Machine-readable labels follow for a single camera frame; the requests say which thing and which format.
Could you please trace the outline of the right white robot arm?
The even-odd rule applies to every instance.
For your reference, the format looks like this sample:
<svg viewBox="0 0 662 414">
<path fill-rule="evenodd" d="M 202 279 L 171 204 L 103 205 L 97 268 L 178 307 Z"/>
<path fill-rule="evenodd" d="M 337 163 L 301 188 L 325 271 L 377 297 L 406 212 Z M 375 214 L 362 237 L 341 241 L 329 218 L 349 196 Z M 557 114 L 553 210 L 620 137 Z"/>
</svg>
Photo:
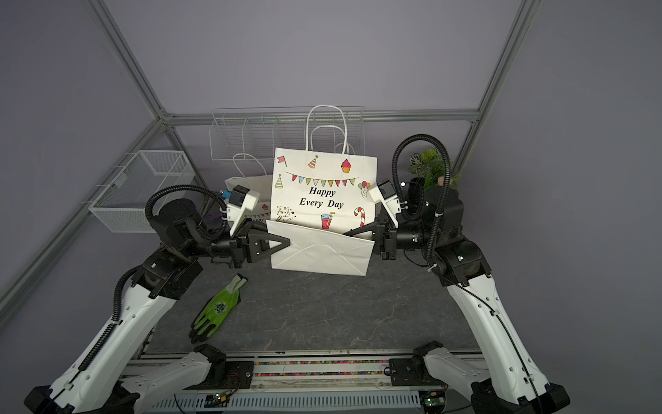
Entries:
<svg viewBox="0 0 662 414">
<path fill-rule="evenodd" d="M 503 307 L 491 268 L 476 243 L 462 233 L 464 205 L 448 186 L 423 189 L 416 179 L 404 199 L 391 182 L 360 191 L 382 210 L 370 224 L 350 230 L 369 232 L 385 260 L 398 251 L 434 250 L 422 264 L 460 307 L 486 363 L 472 365 L 436 341 L 415 348 L 410 359 L 392 360 L 391 382 L 444 385 L 466 398 L 476 413 L 556 413 L 571 399 L 563 386 L 548 380 L 527 352 Z"/>
</svg>

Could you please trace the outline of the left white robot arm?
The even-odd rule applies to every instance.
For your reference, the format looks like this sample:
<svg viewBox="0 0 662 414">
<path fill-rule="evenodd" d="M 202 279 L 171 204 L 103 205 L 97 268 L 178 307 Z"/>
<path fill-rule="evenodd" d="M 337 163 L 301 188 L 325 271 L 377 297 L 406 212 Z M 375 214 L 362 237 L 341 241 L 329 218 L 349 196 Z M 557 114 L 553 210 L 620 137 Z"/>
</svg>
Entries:
<svg viewBox="0 0 662 414">
<path fill-rule="evenodd" d="M 113 293 L 110 319 L 81 356 L 49 386 L 30 391 L 24 404 L 33 413 L 138 413 L 177 391 L 197 385 L 235 386 L 227 356 L 199 345 L 180 362 L 134 384 L 121 381 L 127 363 L 148 334 L 203 271 L 202 257 L 229 258 L 234 267 L 288 248 L 290 240 L 270 234 L 264 224 L 246 221 L 235 236 L 208 230 L 194 203 L 179 198 L 145 212 L 161 245 L 127 271 Z"/>
</svg>

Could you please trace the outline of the white party paper bag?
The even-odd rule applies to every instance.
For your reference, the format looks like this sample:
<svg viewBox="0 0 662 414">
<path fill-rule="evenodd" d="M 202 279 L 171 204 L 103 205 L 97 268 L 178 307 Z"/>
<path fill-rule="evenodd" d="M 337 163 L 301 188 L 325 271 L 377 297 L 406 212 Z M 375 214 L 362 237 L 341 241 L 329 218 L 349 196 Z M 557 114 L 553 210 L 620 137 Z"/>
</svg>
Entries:
<svg viewBox="0 0 662 414">
<path fill-rule="evenodd" d="M 368 191 L 377 172 L 377 158 L 352 155 L 346 144 L 339 153 L 276 148 L 267 229 L 291 246 L 271 256 L 272 268 L 365 276 L 374 242 L 344 233 L 374 220 Z"/>
</svg>

